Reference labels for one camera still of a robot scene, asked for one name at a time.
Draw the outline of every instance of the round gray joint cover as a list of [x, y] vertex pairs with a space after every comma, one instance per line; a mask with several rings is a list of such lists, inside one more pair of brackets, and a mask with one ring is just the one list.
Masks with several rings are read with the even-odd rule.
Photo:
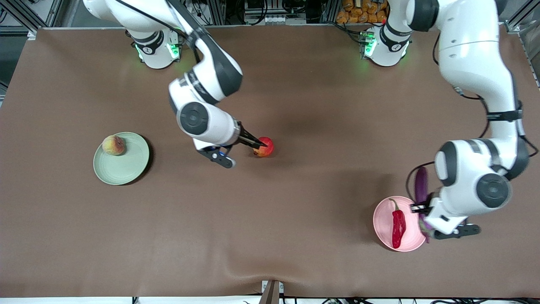
[[508, 199], [510, 193], [508, 184], [508, 180], [501, 175], [486, 174], [476, 183], [476, 194], [484, 205], [497, 208]]
[[200, 135], [208, 128], [208, 111], [198, 102], [190, 102], [180, 112], [182, 128], [193, 135]]

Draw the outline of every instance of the table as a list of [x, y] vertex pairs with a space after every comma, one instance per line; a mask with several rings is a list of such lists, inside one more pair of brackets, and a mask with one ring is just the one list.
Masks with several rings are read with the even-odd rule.
[[[414, 33], [391, 68], [361, 60], [333, 27], [211, 34], [245, 76], [220, 107], [271, 137], [275, 157], [235, 147], [226, 170], [194, 150], [167, 92], [194, 64], [189, 51], [150, 70], [121, 30], [40, 30], [27, 42], [0, 110], [2, 296], [252, 294], [268, 279], [294, 296], [540, 296], [538, 158], [510, 204], [471, 218], [478, 236], [396, 253], [373, 232], [375, 206], [405, 195], [412, 167], [485, 123], [431, 61], [437, 33]], [[540, 143], [518, 36], [501, 33], [501, 52]], [[121, 131], [148, 138], [153, 163], [109, 186], [92, 157]]]

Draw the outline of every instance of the peach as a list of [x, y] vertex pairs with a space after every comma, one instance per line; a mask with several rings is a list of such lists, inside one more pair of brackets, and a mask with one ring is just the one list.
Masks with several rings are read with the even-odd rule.
[[263, 142], [267, 147], [261, 146], [259, 149], [253, 149], [253, 154], [258, 157], [268, 157], [274, 151], [274, 143], [269, 137], [259, 137], [259, 140]]
[[111, 135], [103, 140], [102, 148], [107, 154], [120, 155], [126, 149], [126, 144], [122, 138], [116, 135]]

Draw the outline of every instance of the pink plate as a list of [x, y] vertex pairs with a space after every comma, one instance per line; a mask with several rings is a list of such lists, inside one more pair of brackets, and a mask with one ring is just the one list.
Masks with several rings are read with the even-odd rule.
[[[399, 209], [405, 214], [405, 223], [407, 229], [401, 239], [401, 245], [398, 249], [392, 247], [392, 229], [394, 227], [394, 218], [392, 212], [396, 209], [394, 203], [390, 199], [395, 199]], [[418, 226], [418, 213], [410, 211], [410, 204], [413, 202], [403, 196], [391, 196], [382, 200], [375, 208], [373, 213], [373, 227], [375, 233], [388, 248], [395, 251], [407, 252], [413, 251], [424, 244], [426, 237], [420, 232]]]

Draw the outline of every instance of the plate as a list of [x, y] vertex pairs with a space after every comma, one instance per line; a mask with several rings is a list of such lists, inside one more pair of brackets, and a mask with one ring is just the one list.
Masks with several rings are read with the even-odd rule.
[[100, 180], [111, 185], [121, 185], [135, 180], [143, 173], [150, 159], [148, 143], [132, 132], [115, 134], [126, 143], [123, 154], [107, 154], [100, 144], [94, 154], [94, 172]]
[[[396, 207], [390, 200], [394, 199], [401, 211], [405, 214], [405, 224], [407, 225], [401, 245], [399, 248], [392, 247], [392, 229], [394, 228], [394, 218], [392, 212]], [[420, 226], [418, 226], [418, 213], [410, 210], [410, 204], [413, 201], [403, 196], [391, 196], [382, 200], [373, 212], [373, 227], [379, 239], [390, 249], [400, 252], [413, 251], [422, 246], [426, 237], [422, 235]]]

